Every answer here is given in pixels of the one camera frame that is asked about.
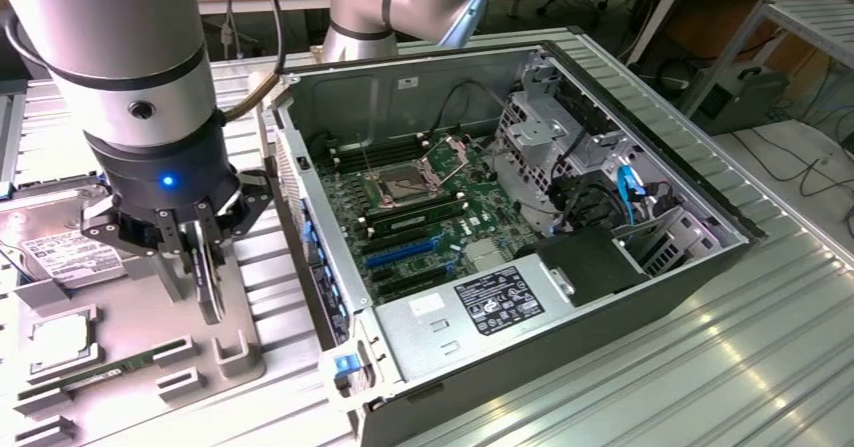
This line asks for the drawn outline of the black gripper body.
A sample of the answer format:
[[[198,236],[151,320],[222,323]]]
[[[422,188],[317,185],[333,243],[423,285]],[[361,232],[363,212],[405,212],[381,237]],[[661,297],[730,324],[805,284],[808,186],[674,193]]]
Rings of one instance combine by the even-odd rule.
[[[123,213],[154,221],[171,210],[185,223],[198,219],[201,202],[222,208],[241,185],[227,157],[225,124],[225,113],[217,111],[190,136],[157,147],[121,147],[86,136]]]

